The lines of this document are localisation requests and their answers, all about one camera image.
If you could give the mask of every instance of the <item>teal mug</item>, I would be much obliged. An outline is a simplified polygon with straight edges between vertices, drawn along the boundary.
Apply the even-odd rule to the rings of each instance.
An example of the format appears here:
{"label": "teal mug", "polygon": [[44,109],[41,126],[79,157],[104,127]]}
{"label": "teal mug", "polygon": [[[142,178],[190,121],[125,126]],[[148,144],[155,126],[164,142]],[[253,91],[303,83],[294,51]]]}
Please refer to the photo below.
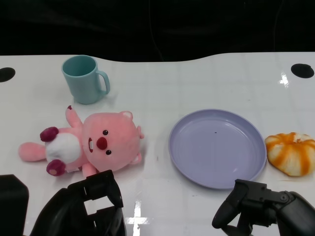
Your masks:
{"label": "teal mug", "polygon": [[[98,70],[92,57],[80,55],[69,58],[63,63],[62,72],[72,96],[79,103],[95,103],[110,91],[107,74]],[[98,75],[104,78],[106,91],[101,89]]]}

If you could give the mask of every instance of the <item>white table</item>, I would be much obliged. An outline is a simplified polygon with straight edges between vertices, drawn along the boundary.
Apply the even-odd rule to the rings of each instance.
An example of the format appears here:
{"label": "white table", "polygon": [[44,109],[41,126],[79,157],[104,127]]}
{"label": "white table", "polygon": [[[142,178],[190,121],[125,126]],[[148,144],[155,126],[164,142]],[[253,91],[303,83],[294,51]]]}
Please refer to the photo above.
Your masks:
{"label": "white table", "polygon": [[[301,79],[290,71],[295,63],[315,67],[315,53],[223,54],[166,63],[97,59],[112,91],[89,106],[73,102],[61,73],[61,64],[69,57],[0,57],[0,68],[16,70],[13,79],[0,83],[0,175],[15,174],[29,188],[26,235],[60,188],[83,179],[81,172],[50,176],[45,161],[25,163],[17,155],[19,144],[40,143],[39,134],[46,127],[68,127],[64,115],[68,105],[82,120],[95,112],[130,110],[135,124],[143,127],[144,161],[115,172],[128,236],[225,235],[211,222],[229,191],[194,184],[171,163],[168,136],[184,115],[224,109],[250,120],[264,138],[293,131],[315,137],[315,77]],[[267,163],[257,181],[274,191],[296,191],[315,206],[313,175],[290,178]],[[86,204],[89,213],[110,205],[107,199]],[[255,226],[253,234],[278,236],[279,232],[276,225]]]}

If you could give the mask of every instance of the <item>black background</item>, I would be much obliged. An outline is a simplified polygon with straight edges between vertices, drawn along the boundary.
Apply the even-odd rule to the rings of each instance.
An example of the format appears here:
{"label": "black background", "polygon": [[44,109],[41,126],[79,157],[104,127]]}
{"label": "black background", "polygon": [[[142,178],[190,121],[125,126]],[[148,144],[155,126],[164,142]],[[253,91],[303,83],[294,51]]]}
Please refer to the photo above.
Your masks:
{"label": "black background", "polygon": [[179,61],[315,50],[315,1],[0,0],[0,55]]}

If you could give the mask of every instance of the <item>pink plush toy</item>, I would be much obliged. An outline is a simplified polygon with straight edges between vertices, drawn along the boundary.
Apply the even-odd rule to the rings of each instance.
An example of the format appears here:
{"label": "pink plush toy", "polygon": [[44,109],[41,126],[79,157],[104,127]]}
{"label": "pink plush toy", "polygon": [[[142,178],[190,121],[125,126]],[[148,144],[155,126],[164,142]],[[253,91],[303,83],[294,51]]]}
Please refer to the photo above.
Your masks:
{"label": "pink plush toy", "polygon": [[45,145],[24,143],[19,155],[24,161],[47,159],[47,172],[60,176],[82,166],[85,177],[96,170],[116,171],[128,164],[141,161],[141,127],[135,127],[131,112],[97,113],[82,124],[69,106],[65,117],[71,128],[50,127],[40,134]]}

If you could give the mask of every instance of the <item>small pumpkin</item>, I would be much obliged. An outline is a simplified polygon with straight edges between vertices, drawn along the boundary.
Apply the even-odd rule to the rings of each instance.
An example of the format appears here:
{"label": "small pumpkin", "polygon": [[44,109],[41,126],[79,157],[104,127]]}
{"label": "small pumpkin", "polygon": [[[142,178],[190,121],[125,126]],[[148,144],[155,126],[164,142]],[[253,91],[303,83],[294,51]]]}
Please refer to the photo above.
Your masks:
{"label": "small pumpkin", "polygon": [[268,161],[289,176],[315,170],[315,140],[306,134],[271,135],[265,139]]}

